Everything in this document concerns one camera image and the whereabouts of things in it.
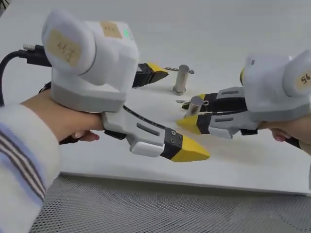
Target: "white table surface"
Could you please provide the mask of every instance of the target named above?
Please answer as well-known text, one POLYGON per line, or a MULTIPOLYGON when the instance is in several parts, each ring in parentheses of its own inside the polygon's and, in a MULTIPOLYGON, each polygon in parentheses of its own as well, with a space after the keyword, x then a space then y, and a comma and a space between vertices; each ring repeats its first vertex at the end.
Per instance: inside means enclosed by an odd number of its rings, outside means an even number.
MULTIPOLYGON (((240 85, 249 52, 296 55, 311 46, 311 1, 308 0, 14 0, 0 18, 0 57, 25 44, 41 44, 41 28, 53 8, 83 20, 125 21, 137 41, 141 62, 165 67, 186 64, 187 93, 171 93, 176 73, 133 90, 127 105, 151 120, 175 127, 183 116, 176 99, 240 85)), ((51 79, 50 69, 13 60, 5 70, 7 104, 36 94, 51 79)), ((207 161, 173 163, 129 152, 126 141, 101 133, 101 140, 63 146, 62 171, 199 186, 311 193, 311 158, 275 142, 269 131, 223 140, 196 137, 211 152, 207 161)))

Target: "gray perforated mat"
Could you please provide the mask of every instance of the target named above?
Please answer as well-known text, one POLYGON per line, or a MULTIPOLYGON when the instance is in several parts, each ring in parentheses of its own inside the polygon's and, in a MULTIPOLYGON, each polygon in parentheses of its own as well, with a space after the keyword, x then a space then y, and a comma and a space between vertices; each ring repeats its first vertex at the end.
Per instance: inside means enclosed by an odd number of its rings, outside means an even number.
POLYGON ((311 233, 311 199, 60 176, 32 233, 311 233))

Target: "striped sleeve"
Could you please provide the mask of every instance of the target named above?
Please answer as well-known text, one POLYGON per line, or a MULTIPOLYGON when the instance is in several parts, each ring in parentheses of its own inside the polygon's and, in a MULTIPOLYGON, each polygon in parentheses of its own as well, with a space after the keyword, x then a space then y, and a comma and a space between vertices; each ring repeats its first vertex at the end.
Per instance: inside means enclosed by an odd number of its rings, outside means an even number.
POLYGON ((28 233, 60 172, 58 141, 22 105, 0 109, 0 233, 28 233))

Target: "black strap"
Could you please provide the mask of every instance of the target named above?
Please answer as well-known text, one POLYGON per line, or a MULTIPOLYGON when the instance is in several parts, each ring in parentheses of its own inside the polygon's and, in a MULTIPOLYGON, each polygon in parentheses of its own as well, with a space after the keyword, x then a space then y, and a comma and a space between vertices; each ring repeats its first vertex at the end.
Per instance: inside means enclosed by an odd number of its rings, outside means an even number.
POLYGON ((294 147, 301 149, 300 144, 299 144, 299 140, 297 138, 294 138, 294 137, 291 137, 289 139, 286 138, 285 142, 291 144, 294 147))

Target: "finger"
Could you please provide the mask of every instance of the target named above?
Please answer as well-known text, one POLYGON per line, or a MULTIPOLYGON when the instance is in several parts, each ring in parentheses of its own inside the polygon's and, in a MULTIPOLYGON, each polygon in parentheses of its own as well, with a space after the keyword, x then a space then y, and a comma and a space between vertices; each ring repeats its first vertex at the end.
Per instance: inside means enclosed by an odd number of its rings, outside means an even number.
POLYGON ((81 138, 81 137, 83 137, 85 134, 87 134, 89 131, 78 131, 78 132, 75 132, 75 133, 73 133, 71 136, 73 137, 73 138, 81 138))
POLYGON ((284 142, 285 141, 285 137, 277 132, 272 132, 272 137, 278 141, 278 142, 284 142))
POLYGON ((88 131, 85 135, 80 138, 80 141, 92 142, 99 140, 99 136, 91 131, 88 131))
POLYGON ((267 122, 263 121, 259 126, 259 130, 264 130, 264 129, 280 129, 282 128, 283 122, 267 122))
POLYGON ((281 130, 281 129, 270 129, 272 131, 272 133, 275 133, 275 135, 279 135, 279 136, 282 136, 282 137, 285 137, 287 139, 290 139, 291 136, 285 132, 284 130, 281 130))

